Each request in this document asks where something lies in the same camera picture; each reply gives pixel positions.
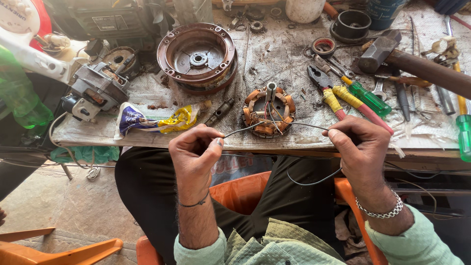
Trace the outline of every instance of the black tape roll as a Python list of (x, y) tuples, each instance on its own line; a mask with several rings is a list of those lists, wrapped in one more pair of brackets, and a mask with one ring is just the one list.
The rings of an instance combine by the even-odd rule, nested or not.
[[(322, 50), (317, 49), (316, 47), (318, 46), (322, 46)], [(322, 59), (327, 59), (331, 57), (335, 52), (335, 49), (337, 49), (337, 44), (331, 38), (318, 38), (315, 39), (311, 44), (312, 52), (318, 54)]]

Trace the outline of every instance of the bracelet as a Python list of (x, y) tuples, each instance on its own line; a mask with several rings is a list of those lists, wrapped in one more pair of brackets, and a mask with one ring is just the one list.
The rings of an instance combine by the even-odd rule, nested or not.
[(385, 214), (375, 214), (375, 213), (372, 213), (370, 211), (367, 211), (365, 210), (363, 207), (361, 207), (360, 203), (358, 202), (358, 198), (355, 197), (355, 199), (357, 200), (357, 206), (358, 206), (358, 209), (364, 211), (367, 215), (371, 216), (371, 217), (375, 217), (375, 218), (381, 218), (381, 219), (384, 219), (384, 218), (391, 218), (395, 215), (397, 215), (401, 210), (402, 210), (402, 200), (401, 198), (399, 197), (399, 195), (397, 193), (395, 193), (393, 191), (394, 195), (396, 196), (396, 198), (398, 199), (398, 203), (396, 204), (396, 207), (394, 207), (393, 210), (391, 210), (390, 212), (388, 213), (385, 213)]
[(200, 200), (200, 202), (198, 202), (197, 204), (193, 204), (193, 205), (183, 205), (183, 204), (181, 204), (180, 200), (178, 200), (178, 204), (180, 204), (180, 205), (183, 206), (183, 207), (195, 207), (195, 206), (197, 206), (197, 205), (203, 205), (203, 203), (205, 203), (204, 200), (208, 197), (208, 195), (209, 195), (209, 190), (208, 190), (208, 193), (206, 194), (206, 196), (205, 196), (202, 200)]

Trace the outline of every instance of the orange plastic chair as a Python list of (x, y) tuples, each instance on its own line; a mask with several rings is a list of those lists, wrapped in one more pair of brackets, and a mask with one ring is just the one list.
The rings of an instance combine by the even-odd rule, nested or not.
[(50, 234), (55, 227), (0, 234), (2, 265), (92, 265), (122, 249), (115, 238), (70, 251), (47, 254), (10, 242)]
[[(249, 215), (253, 212), (267, 185), (271, 171), (249, 175), (228, 181), (209, 188), (211, 197), (240, 214)], [(388, 261), (377, 246), (373, 244), (365, 230), (365, 220), (356, 206), (355, 196), (347, 179), (335, 178), (335, 196), (346, 201), (352, 207), (355, 218), (370, 253), (374, 265), (387, 265)], [(136, 244), (138, 265), (165, 265), (162, 257), (152, 247), (147, 236), (139, 238)]]

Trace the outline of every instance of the concrete floor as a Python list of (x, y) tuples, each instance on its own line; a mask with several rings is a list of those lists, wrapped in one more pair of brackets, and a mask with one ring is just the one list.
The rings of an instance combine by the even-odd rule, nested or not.
[(61, 166), (40, 168), (1, 201), (8, 216), (0, 233), (56, 227), (48, 236), (15, 242), (45, 253), (119, 238), (122, 250), (97, 264), (137, 264), (136, 241), (144, 233), (121, 202), (114, 168), (101, 168), (93, 181), (85, 177), (84, 169), (69, 169), (71, 181)]

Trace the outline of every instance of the silver chain bracelet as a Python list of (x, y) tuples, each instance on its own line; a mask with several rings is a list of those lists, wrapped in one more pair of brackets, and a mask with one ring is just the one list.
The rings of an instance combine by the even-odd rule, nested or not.
[(363, 207), (361, 207), (360, 203), (358, 202), (358, 198), (355, 197), (355, 199), (357, 200), (357, 206), (358, 206), (358, 209), (364, 211), (367, 215), (371, 216), (371, 217), (375, 217), (375, 218), (381, 218), (381, 219), (384, 219), (384, 218), (391, 218), (395, 215), (397, 215), (401, 210), (402, 210), (402, 200), (401, 198), (399, 197), (399, 195), (395, 192), (393, 192), (394, 195), (396, 196), (396, 198), (398, 199), (398, 203), (396, 204), (396, 207), (394, 207), (394, 209), (388, 213), (385, 213), (385, 214), (375, 214), (375, 213), (372, 213), (370, 211), (367, 211), (365, 210)]

